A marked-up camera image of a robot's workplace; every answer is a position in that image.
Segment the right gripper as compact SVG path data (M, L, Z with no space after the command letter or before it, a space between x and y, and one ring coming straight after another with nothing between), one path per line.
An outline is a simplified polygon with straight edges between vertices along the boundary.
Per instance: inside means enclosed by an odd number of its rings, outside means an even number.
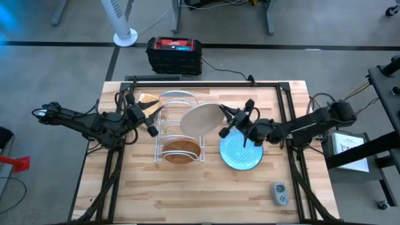
M220 130L219 136L221 138L225 138L230 133L230 130L235 127L244 135L245 139L261 139L261 134L256 129L256 123L250 120L253 110L256 110L258 114L257 118L260 117L259 109L254 107L254 101L252 99L249 99L245 103L243 109L234 109L223 104L220 104L219 108L224 113L228 124L228 127L224 127Z

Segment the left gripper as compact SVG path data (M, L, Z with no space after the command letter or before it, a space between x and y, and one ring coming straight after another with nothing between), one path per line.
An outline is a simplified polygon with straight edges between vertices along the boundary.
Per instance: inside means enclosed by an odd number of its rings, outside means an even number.
M153 123L157 115L163 109L163 106L159 107L159 100L151 102L136 102L133 94L127 94L125 99L127 102L127 108L124 110L124 134L129 133L142 124L145 124L147 127L147 132L150 134L150 136L156 137L159 132ZM147 110L149 108L156 108L156 110L146 117L143 113L143 110Z

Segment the plain beige plate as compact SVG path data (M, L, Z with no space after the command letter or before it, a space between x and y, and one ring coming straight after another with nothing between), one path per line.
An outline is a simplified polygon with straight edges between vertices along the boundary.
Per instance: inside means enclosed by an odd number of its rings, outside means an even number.
M219 104L200 104L182 117L180 130L186 136L203 136L218 127L223 122L224 117Z

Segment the teal patterned plate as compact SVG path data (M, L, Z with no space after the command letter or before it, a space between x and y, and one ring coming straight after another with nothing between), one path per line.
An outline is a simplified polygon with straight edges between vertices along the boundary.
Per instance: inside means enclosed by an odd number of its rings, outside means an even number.
M247 171L261 162L264 149L262 146L255 146L251 141L244 142L243 134L237 129L232 129L225 138L221 138L219 152L229 167Z

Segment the brown wooden plate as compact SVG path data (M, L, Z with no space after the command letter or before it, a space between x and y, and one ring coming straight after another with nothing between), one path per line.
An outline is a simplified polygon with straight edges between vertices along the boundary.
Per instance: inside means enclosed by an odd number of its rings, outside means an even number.
M200 158L201 147L197 141L188 138L168 141L162 148L162 156L173 164L187 164Z

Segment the black ribbed bar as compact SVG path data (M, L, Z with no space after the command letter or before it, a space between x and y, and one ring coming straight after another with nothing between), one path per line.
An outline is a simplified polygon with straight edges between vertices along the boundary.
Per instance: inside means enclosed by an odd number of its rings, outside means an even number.
M125 81L182 81L182 75L158 74L158 75L133 75L126 76Z

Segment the red black power station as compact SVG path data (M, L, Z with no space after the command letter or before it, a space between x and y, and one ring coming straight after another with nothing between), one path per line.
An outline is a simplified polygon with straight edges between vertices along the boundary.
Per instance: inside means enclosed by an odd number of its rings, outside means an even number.
M203 44L197 39L152 37L146 53L152 70L158 74L198 76L202 73Z

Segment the white tower fan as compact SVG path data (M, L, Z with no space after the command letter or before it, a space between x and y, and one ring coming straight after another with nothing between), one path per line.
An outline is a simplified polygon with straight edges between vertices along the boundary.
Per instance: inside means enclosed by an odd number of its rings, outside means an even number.
M100 0L100 2L114 29L114 43L120 47L132 46L138 39L138 33L128 26L128 21L119 0Z

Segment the small grey plug device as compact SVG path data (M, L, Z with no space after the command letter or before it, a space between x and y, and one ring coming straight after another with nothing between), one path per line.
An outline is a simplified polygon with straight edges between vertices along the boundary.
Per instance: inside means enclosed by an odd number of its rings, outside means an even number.
M273 182L271 184L271 199L277 206L286 206L289 204L288 191L283 182Z

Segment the grey desk leg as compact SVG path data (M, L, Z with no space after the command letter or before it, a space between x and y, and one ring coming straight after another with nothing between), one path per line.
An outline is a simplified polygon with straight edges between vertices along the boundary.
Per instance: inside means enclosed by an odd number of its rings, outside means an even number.
M172 1L172 16L171 16L171 32L176 34L178 32L179 18L181 14L181 0Z
M275 32L274 29L274 5L276 0L266 0L266 21L267 21L267 33L272 36Z
M66 6L68 5L69 0L59 0L56 9L54 11L54 15L51 19L51 24L54 27L59 26L59 23L61 22L61 18L63 16L63 13L66 9Z

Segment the grey side tray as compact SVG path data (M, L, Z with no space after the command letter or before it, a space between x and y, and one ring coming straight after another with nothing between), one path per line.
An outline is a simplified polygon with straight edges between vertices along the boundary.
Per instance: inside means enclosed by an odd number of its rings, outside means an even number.
M330 156L333 155L333 145L331 134L326 135L322 139L321 146L323 153ZM367 163L369 172L355 171L350 169L341 169L335 167L333 169L329 169L329 177L332 183L361 183L367 181L378 181L383 178L383 170L378 168L375 163L376 155L367 157Z

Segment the red plastic object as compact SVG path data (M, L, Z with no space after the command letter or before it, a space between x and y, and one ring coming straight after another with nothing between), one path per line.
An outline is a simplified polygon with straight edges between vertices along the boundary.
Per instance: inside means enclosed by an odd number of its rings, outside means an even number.
M30 169L30 162L31 162L30 156L15 159L0 155L0 163L12 165L15 173L28 171Z

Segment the dark storage bin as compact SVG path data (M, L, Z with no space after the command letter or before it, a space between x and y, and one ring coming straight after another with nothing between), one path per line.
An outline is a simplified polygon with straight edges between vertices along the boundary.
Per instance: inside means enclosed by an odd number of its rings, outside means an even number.
M13 137L14 134L10 130L0 126L0 156L9 155ZM12 165L0 162L0 199L6 188L6 178L11 174L12 168Z

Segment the black equipment stand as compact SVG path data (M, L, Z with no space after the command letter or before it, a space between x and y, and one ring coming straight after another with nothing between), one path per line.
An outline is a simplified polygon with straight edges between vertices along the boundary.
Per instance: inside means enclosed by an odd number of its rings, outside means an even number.
M379 168L395 165L400 173L400 55L394 56L386 66L368 69L368 77L394 128L393 132L351 148L343 153L326 158L329 169L389 151L387 157L376 159Z

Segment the black aluminium table frame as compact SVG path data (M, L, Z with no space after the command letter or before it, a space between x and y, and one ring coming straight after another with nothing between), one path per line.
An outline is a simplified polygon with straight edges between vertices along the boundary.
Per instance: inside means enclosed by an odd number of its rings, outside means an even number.
M199 103L215 102L241 108L249 99L264 118L277 121L303 116L309 94L304 81L141 82L135 95L158 96L166 91L193 93ZM288 152L264 144L260 164L249 171L227 166L219 154L217 131L205 137L205 161L172 164L154 160L155 139L145 129L124 151L116 198L115 223L296 223L309 217L307 199L296 202ZM271 184L286 185L289 204L277 206Z

